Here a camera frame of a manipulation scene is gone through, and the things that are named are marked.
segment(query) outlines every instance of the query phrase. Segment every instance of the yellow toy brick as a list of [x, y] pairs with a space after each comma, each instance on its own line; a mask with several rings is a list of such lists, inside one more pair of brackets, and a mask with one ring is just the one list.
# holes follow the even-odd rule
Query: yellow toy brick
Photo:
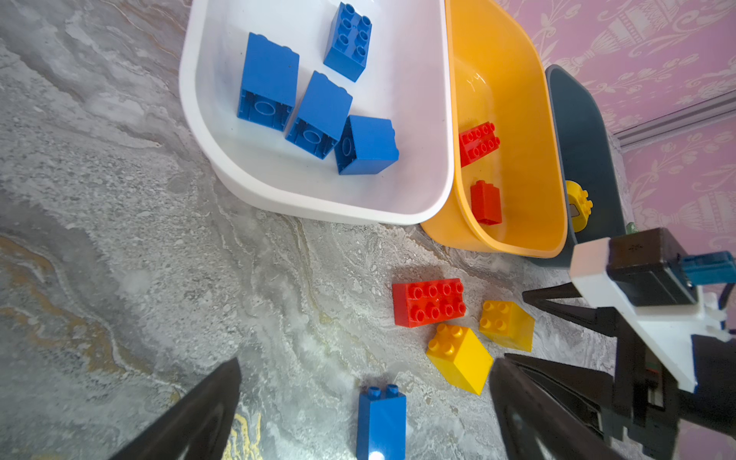
[[480, 332], [501, 347], [531, 351], [534, 318], [515, 302], [483, 303]]
[[588, 199], [588, 191], [572, 180], [565, 180], [567, 185], [567, 201], [570, 203], [570, 217], [573, 219], [575, 233], [588, 225], [593, 202]]
[[469, 329], [440, 324], [429, 341], [427, 357], [450, 385], [480, 394], [491, 372], [493, 358]]

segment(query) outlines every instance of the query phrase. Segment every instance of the dark teal bin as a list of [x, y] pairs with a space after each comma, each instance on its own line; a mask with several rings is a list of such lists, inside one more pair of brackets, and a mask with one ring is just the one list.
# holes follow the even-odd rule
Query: dark teal bin
[[577, 243], [625, 235], [626, 225], [608, 135], [595, 100], [562, 67], [550, 66], [546, 74], [562, 182], [573, 180], [580, 184], [590, 194], [588, 199], [593, 202], [593, 208], [588, 225], [579, 233], [573, 232], [573, 223], [568, 215], [567, 241], [557, 257], [530, 259], [539, 266], [569, 268], [573, 247]]

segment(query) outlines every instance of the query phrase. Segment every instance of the red block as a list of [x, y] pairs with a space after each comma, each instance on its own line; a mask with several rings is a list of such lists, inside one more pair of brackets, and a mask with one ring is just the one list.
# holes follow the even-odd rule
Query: red block
[[493, 123], [483, 123], [460, 135], [460, 167], [478, 161], [498, 148], [501, 139], [496, 137]]
[[460, 278], [394, 284], [394, 322], [415, 328], [465, 315]]
[[479, 180], [470, 186], [470, 208], [475, 220], [485, 225], [500, 224], [501, 192], [493, 184]]

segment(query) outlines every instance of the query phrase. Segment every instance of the floral wallpaper pattern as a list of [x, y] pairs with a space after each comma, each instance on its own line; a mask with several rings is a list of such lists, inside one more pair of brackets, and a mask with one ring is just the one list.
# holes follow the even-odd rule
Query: floral wallpaper pattern
[[612, 132], [736, 90], [736, 0], [497, 0]]
[[[688, 252], [736, 255], [736, 116], [627, 152], [624, 164], [640, 230], [667, 227]], [[736, 297], [728, 314], [736, 328]], [[736, 460], [736, 441], [681, 421], [678, 451], [681, 460]]]

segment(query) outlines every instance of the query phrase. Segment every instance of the blue block stud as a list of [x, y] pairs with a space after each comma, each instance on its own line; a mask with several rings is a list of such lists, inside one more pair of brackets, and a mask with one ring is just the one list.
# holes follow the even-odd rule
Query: blue block stud
[[324, 159], [340, 139], [353, 97], [315, 71], [286, 140]]
[[238, 118], [283, 131], [297, 102], [299, 55], [250, 33]]
[[399, 159], [391, 120], [351, 115], [335, 146], [340, 174], [378, 174]]
[[736, 263], [728, 251], [686, 255], [680, 265], [687, 279], [696, 286], [736, 283]]
[[399, 387], [371, 386], [358, 401], [358, 460], [406, 458], [406, 396]]
[[353, 82], [358, 81], [368, 62], [372, 28], [368, 16], [356, 13], [351, 4], [341, 3], [332, 20], [325, 65]]

